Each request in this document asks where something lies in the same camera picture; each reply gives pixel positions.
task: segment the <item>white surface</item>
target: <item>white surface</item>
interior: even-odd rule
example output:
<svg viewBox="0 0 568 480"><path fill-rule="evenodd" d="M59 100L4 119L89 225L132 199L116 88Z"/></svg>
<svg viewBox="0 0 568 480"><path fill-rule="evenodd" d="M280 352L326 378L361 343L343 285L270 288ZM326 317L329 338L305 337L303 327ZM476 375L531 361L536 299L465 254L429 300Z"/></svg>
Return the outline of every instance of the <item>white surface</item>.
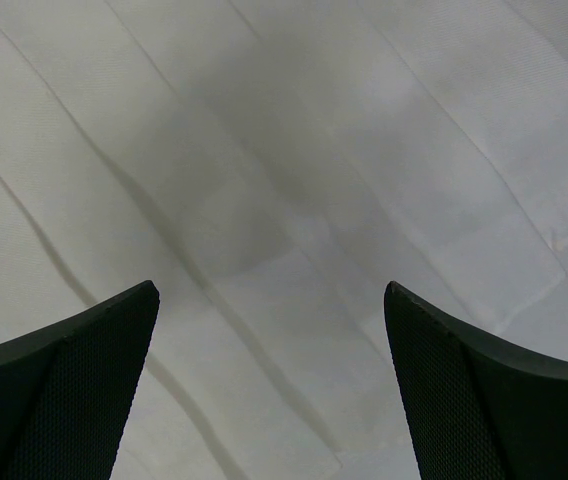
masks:
<svg viewBox="0 0 568 480"><path fill-rule="evenodd" d="M564 0L0 1L0 342L161 291L116 479L417 478L386 284L568 358L566 273Z"/></svg>

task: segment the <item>wrinkled white sheet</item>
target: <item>wrinkled white sheet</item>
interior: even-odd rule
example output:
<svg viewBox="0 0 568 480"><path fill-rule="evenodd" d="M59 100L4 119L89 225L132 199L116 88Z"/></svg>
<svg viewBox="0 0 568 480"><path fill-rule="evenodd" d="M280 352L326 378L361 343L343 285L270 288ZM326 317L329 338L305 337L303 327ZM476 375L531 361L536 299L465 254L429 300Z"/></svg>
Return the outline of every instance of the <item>wrinkled white sheet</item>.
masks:
<svg viewBox="0 0 568 480"><path fill-rule="evenodd" d="M415 473L386 283L499 333L566 246L568 2L0 1L0 342L161 292L115 479Z"/></svg>

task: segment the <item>black mesh panel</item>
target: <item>black mesh panel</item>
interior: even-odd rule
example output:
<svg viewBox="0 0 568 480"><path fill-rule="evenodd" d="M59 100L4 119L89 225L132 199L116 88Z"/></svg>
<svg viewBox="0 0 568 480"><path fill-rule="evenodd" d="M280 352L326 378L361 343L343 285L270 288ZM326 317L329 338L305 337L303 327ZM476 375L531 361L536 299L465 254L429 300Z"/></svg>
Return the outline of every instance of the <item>black mesh panel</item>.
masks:
<svg viewBox="0 0 568 480"><path fill-rule="evenodd" d="M4 479L110 477L154 326L143 303L115 307L60 344Z"/></svg>
<svg viewBox="0 0 568 480"><path fill-rule="evenodd" d="M389 341L422 479L509 478L463 347L410 299L389 293Z"/></svg>

